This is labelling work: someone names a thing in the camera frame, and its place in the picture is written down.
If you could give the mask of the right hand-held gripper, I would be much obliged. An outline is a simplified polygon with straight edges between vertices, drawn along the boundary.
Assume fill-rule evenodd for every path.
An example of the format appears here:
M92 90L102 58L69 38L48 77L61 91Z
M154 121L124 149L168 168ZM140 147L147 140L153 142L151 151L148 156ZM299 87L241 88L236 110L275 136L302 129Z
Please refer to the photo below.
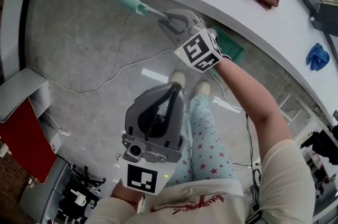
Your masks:
M174 53L190 68L204 73L222 59L218 33L193 12L172 9L163 13L159 27L176 46Z

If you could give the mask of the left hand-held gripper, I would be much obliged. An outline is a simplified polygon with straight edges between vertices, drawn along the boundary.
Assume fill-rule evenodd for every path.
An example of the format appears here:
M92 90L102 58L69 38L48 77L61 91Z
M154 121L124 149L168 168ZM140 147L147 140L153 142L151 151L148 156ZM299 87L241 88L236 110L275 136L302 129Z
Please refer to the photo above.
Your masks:
M123 186L158 195L182 157L183 87L166 84L146 90L128 108L118 157Z

